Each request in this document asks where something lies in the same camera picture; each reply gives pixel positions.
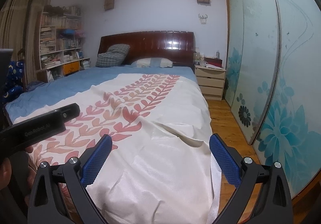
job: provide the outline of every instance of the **wooden headboard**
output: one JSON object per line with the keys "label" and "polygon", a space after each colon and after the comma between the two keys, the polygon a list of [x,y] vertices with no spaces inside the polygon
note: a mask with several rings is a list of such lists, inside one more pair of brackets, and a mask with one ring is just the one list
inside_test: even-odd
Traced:
{"label": "wooden headboard", "polygon": [[194,33],[179,31],[143,31],[103,36],[98,53],[105,53],[114,44],[128,44],[130,50],[123,65],[148,57],[163,57],[174,66],[194,69]]}

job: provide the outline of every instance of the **sliding door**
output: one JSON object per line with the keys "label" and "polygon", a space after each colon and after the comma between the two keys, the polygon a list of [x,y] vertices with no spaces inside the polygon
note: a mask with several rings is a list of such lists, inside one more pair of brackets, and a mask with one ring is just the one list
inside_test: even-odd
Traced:
{"label": "sliding door", "polygon": [[[314,0],[277,1],[281,19],[280,70],[254,148],[262,163],[282,164],[295,196],[321,167],[321,11]],[[266,88],[261,87],[262,95]]]}
{"label": "sliding door", "polygon": [[243,0],[229,0],[230,40],[226,64],[225,100],[232,106],[239,80],[243,49]]}
{"label": "sliding door", "polygon": [[231,111],[250,143],[267,106],[278,61],[276,1],[243,0],[243,19],[242,61]]}

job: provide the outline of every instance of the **orange drawer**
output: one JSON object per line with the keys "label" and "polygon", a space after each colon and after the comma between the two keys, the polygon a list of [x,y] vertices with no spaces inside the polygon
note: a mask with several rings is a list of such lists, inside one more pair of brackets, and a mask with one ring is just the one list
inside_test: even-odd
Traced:
{"label": "orange drawer", "polygon": [[64,70],[64,74],[65,75],[68,75],[72,72],[77,72],[79,71],[79,61],[76,61],[76,62],[72,62],[72,63],[69,63],[69,64],[65,64],[63,65],[63,70]]}

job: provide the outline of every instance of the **blue mattress cover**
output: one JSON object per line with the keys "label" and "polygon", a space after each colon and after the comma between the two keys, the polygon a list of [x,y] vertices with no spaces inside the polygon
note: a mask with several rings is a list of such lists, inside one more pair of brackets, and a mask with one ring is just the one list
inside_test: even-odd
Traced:
{"label": "blue mattress cover", "polygon": [[116,78],[119,74],[169,74],[179,75],[196,82],[196,77],[189,67],[144,67],[131,66],[117,67],[92,67],[73,75],[41,85],[32,92],[21,94],[16,100],[8,103],[5,108],[10,120],[25,117],[45,105],[54,105],[59,101],[74,96],[78,92],[84,92],[92,85],[99,85]]}

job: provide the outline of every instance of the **metal screw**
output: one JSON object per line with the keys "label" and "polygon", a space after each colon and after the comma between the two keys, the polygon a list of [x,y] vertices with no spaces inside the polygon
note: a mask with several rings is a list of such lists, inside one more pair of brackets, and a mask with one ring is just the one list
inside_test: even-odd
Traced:
{"label": "metal screw", "polygon": [[281,165],[281,163],[279,163],[278,161],[276,161],[276,162],[274,163],[274,166],[277,167],[277,168],[281,168],[282,165]]}
{"label": "metal screw", "polygon": [[245,158],[244,158],[244,161],[245,161],[245,163],[247,163],[247,164],[253,163],[253,160],[252,160],[250,157],[245,157]]}
{"label": "metal screw", "polygon": [[47,164],[48,163],[44,161],[44,162],[40,163],[40,167],[41,168],[45,168],[45,167],[47,167]]}
{"label": "metal screw", "polygon": [[76,157],[72,157],[72,158],[69,159],[69,162],[71,164],[75,164],[77,161],[78,161],[78,159]]}

